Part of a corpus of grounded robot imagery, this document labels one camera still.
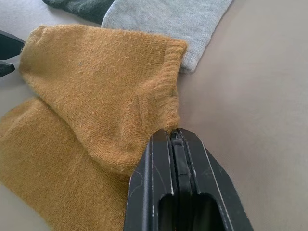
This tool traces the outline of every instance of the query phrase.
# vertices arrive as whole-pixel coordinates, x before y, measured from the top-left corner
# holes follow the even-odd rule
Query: gray sock
[[[102,27],[162,33],[188,42],[182,72],[193,72],[232,0],[115,0]]]

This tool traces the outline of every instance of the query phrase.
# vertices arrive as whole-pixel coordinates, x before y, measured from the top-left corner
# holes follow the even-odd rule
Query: scratch mark
[[[211,168],[210,167],[208,167],[206,170],[204,170],[203,172],[202,172],[202,174],[201,174],[201,176],[203,176],[203,175],[209,175],[209,174],[211,174],[212,175],[212,172],[211,172]]]
[[[158,171],[158,169],[157,169],[157,167],[156,167],[155,164],[154,164],[154,167],[155,167],[155,169],[156,169],[156,171],[157,171],[157,173],[158,173],[158,175],[159,175],[159,178],[160,178],[160,180],[161,180],[161,182],[162,182],[162,184],[163,184],[163,186],[164,186],[165,193],[167,193],[167,190],[166,190],[166,187],[165,187],[163,178],[162,178],[162,176],[160,175],[160,172]]]
[[[139,185],[137,185],[137,186],[133,189],[133,191],[131,192],[131,194],[129,195],[129,197],[131,197],[131,196],[133,195],[133,193],[135,192],[136,189],[142,187],[142,185],[143,185],[143,176],[142,176],[142,174],[141,174],[140,172],[138,172],[138,171],[135,171],[135,172],[138,173],[138,174],[141,176],[141,183],[140,183]]]

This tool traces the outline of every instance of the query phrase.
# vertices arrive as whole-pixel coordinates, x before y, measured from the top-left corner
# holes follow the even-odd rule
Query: clip jaw
[[[25,42],[20,38],[0,30],[0,60],[7,60],[20,55]],[[0,77],[15,70],[13,64],[0,61]]]
[[[130,178],[124,231],[253,231],[225,170],[192,132],[159,130]]]

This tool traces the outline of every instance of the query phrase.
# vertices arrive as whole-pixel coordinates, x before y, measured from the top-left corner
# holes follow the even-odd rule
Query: knit fabric
[[[101,24],[114,0],[43,0],[49,6],[63,9],[90,22]]]
[[[33,31],[20,72],[40,98],[0,122],[0,180],[56,231],[122,230],[129,175],[150,135],[178,125],[185,48],[89,26]]]
[[[188,42],[182,72],[193,72],[232,0],[115,0],[102,27],[162,33]]]

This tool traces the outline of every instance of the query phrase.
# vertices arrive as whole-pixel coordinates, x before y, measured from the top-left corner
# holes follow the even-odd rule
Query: black object
[[[253,231],[225,170],[192,132],[153,134],[129,182],[124,231]]]
[[[25,42],[20,38],[0,30],[0,59],[6,60],[20,55]],[[0,77],[15,70],[13,64],[0,61]]]

